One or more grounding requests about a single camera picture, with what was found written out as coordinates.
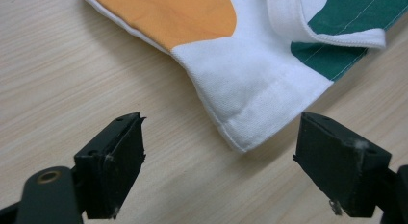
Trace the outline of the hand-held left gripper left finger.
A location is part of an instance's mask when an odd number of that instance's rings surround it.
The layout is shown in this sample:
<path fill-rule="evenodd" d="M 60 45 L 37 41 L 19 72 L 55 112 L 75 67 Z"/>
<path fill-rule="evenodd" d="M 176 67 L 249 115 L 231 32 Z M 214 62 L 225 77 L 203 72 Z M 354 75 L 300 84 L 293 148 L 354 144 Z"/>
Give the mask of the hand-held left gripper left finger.
<path fill-rule="evenodd" d="M 138 112 L 114 119 L 74 155 L 81 207 L 89 219 L 118 215 L 145 160 L 143 120 Z"/>

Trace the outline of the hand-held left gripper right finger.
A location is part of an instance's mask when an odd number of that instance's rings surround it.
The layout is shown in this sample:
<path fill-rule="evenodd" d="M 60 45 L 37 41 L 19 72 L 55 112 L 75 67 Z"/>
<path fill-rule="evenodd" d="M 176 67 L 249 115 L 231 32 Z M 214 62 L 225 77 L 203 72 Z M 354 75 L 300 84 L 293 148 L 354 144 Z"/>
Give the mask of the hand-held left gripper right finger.
<path fill-rule="evenodd" d="M 351 217 L 371 217 L 376 179 L 392 155 L 337 121 L 301 114 L 293 159 L 315 185 Z"/>

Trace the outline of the white orange green cloth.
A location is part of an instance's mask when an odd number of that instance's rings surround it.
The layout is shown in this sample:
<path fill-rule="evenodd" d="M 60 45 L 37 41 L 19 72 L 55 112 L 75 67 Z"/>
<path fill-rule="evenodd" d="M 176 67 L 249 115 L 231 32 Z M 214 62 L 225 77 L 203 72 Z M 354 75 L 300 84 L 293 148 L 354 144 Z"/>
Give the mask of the white orange green cloth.
<path fill-rule="evenodd" d="M 408 12 L 408 0 L 85 0 L 179 62 L 234 149 L 313 104 Z"/>

